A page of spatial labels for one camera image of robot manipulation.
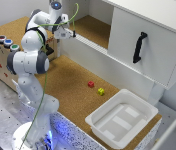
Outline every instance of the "white cabinet door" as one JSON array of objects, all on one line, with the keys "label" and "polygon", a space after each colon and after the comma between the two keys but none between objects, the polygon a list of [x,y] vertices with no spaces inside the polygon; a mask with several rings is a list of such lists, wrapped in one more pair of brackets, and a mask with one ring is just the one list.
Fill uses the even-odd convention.
[{"label": "white cabinet door", "polygon": [[[148,36],[142,40],[141,60],[134,64],[133,56],[141,32]],[[176,33],[115,8],[108,53],[167,86],[176,66]]]}]

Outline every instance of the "green cable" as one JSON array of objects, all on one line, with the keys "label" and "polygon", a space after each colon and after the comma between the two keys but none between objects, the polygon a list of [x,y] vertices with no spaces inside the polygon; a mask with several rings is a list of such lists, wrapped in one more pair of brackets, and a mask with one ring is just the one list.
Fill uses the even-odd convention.
[{"label": "green cable", "polygon": [[[40,26],[59,26],[59,25],[66,24],[66,23],[70,22],[71,20],[73,20],[73,25],[74,25],[74,18],[75,18],[75,16],[78,14],[78,10],[79,10],[79,5],[78,5],[78,3],[76,3],[75,5],[77,5],[77,11],[76,11],[75,15],[74,15],[69,21],[67,21],[67,22],[65,22],[65,23],[61,23],[61,24],[51,24],[51,25],[50,25],[50,24],[42,24],[42,25],[39,25],[38,27],[40,27]],[[42,45],[43,45],[43,47],[44,47],[44,51],[45,51],[45,53],[46,53],[46,47],[45,47],[45,45],[44,45],[44,43],[43,43],[43,41],[42,41],[41,35],[40,35],[38,32],[37,32],[37,34],[38,34],[38,36],[39,36],[39,38],[40,38],[40,40],[41,40],[41,42],[42,42]],[[40,104],[39,104],[38,110],[37,110],[37,112],[36,112],[36,114],[35,114],[35,117],[34,117],[34,119],[33,119],[33,121],[32,121],[32,124],[31,124],[30,128],[28,129],[28,131],[27,131],[27,133],[26,133],[26,136],[25,136],[25,138],[24,138],[24,140],[23,140],[23,142],[22,142],[21,147],[20,147],[19,150],[21,150],[21,148],[22,148],[24,142],[26,141],[26,138],[27,138],[27,136],[28,136],[28,134],[29,134],[29,132],[30,132],[30,129],[32,128],[32,125],[34,124],[35,119],[36,119],[36,117],[37,117],[37,115],[38,115],[38,112],[39,112],[39,110],[40,110],[40,108],[41,108],[42,102],[43,102],[43,100],[44,100],[44,95],[45,95],[45,90],[46,90],[46,83],[47,83],[47,72],[46,72],[46,75],[45,75],[45,84],[44,84],[44,90],[43,90],[43,95],[42,95],[41,102],[40,102]]]}]

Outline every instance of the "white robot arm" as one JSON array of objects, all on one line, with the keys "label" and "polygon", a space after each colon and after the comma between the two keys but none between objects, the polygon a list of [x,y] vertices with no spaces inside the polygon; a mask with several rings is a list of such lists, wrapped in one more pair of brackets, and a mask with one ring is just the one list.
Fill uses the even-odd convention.
[{"label": "white robot arm", "polygon": [[[38,110],[43,100],[24,143],[24,150],[39,150],[36,143],[40,142],[41,139],[43,142],[45,136],[51,133],[50,114],[57,112],[59,108],[59,101],[56,98],[47,94],[43,97],[43,88],[34,76],[34,74],[46,73],[49,68],[48,57],[40,50],[48,38],[45,29],[51,31],[55,39],[71,37],[71,34],[65,30],[69,27],[69,23],[68,15],[62,14],[62,5],[59,2],[52,2],[49,8],[49,14],[41,10],[32,12],[25,28],[26,33],[21,41],[24,51],[11,52],[7,59],[7,68],[12,74],[17,74],[19,77],[18,83],[13,81],[17,87],[19,99],[23,103],[34,107],[35,110]],[[50,148],[53,150],[54,145],[52,139],[50,140]]]}]

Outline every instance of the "red block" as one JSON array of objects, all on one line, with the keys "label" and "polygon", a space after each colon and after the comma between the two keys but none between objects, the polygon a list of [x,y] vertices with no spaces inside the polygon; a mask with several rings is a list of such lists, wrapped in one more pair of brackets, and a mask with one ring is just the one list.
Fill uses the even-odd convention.
[{"label": "red block", "polygon": [[93,87],[94,87],[94,82],[89,81],[89,82],[88,82],[88,86],[89,86],[90,88],[93,88]]}]

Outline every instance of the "white plastic bin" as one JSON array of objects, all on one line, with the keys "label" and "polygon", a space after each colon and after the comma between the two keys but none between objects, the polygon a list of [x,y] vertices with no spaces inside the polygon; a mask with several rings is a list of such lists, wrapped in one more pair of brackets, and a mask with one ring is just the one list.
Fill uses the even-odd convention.
[{"label": "white plastic bin", "polygon": [[106,144],[123,149],[157,113],[157,108],[123,89],[85,120]]}]

